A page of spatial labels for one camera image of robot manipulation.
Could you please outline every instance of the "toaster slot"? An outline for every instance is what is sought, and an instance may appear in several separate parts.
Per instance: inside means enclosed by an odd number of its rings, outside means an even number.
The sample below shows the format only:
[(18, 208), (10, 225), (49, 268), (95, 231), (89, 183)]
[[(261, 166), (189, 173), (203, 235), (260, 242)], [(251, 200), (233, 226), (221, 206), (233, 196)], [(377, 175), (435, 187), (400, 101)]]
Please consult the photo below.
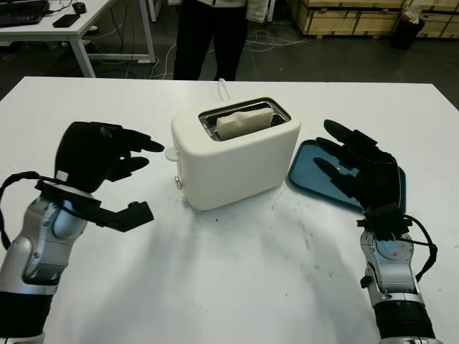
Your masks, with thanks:
[(260, 98), (251, 100), (249, 102), (242, 102), (239, 104), (222, 107), (220, 109), (206, 111), (205, 113), (200, 114), (198, 118), (199, 122), (202, 124), (202, 127), (206, 130), (210, 138), (215, 141), (221, 141), (217, 132), (218, 118), (232, 115), (236, 111), (252, 111), (265, 108), (271, 108), (274, 111), (274, 116), (270, 128), (275, 127), (276, 125), (282, 125), (283, 123), (286, 123), (290, 120), (290, 116), (287, 114), (287, 112), (284, 111), (284, 109), (282, 109), (274, 100), (270, 98)]

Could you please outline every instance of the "white toaster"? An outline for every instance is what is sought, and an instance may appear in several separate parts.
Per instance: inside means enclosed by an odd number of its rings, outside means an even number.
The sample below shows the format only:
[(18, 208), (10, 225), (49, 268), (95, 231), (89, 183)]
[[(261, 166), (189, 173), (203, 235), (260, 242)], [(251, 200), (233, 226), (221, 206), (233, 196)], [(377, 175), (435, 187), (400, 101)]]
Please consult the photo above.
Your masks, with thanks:
[[(269, 128), (220, 140), (217, 118), (236, 111), (272, 108)], [(239, 201), (282, 183), (295, 149), (301, 120), (270, 98), (229, 102), (222, 107), (183, 113), (172, 120), (177, 187), (196, 209)]]

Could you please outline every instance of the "keyboard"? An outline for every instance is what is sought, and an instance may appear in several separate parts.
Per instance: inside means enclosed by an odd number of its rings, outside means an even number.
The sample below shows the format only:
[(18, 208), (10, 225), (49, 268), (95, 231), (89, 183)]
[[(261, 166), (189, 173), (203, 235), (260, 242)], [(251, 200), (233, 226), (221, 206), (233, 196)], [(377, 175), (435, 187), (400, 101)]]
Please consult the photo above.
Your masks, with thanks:
[(0, 6), (0, 27), (38, 24), (48, 8), (48, 2), (41, 4), (6, 4)]

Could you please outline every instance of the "robot finger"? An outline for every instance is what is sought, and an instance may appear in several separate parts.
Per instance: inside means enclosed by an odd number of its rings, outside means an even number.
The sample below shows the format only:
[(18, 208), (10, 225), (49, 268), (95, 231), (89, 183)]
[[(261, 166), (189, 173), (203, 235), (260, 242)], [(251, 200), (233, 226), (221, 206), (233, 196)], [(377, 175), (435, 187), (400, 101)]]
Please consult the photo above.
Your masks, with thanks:
[(130, 151), (140, 152), (143, 149), (148, 152), (162, 152), (164, 150), (164, 146), (151, 140), (151, 137), (139, 133), (138, 131), (122, 129), (122, 142), (125, 148), (129, 149)]
[(339, 164), (345, 168), (351, 170), (358, 167), (358, 161), (349, 154), (344, 146), (338, 145), (333, 141), (327, 140), (326, 138), (317, 138), (316, 144), (323, 151), (327, 152), (331, 156), (336, 157), (339, 160)]
[(327, 132), (332, 135), (341, 143), (346, 143), (352, 136), (352, 130), (346, 128), (344, 125), (339, 124), (333, 120), (324, 120), (323, 127)]
[(119, 160), (115, 169), (107, 177), (108, 181), (119, 181), (120, 179), (132, 176), (132, 172), (140, 170), (148, 165), (148, 159), (141, 156), (135, 158), (124, 158)]
[(356, 177), (351, 174), (340, 173), (335, 166), (322, 158), (314, 158), (314, 163), (330, 177), (330, 182), (339, 188), (343, 194), (350, 199), (354, 197), (357, 201), (360, 201), (362, 185)]

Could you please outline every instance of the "black pants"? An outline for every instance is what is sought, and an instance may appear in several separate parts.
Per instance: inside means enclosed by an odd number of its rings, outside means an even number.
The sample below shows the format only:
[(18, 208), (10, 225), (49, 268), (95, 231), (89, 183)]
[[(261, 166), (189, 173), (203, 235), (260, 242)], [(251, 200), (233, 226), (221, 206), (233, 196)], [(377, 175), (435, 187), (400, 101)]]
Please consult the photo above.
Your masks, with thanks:
[(247, 37), (246, 7), (214, 8), (197, 0), (184, 0), (180, 11), (175, 80), (198, 80), (214, 37), (217, 75), (215, 80), (236, 79), (242, 48)]

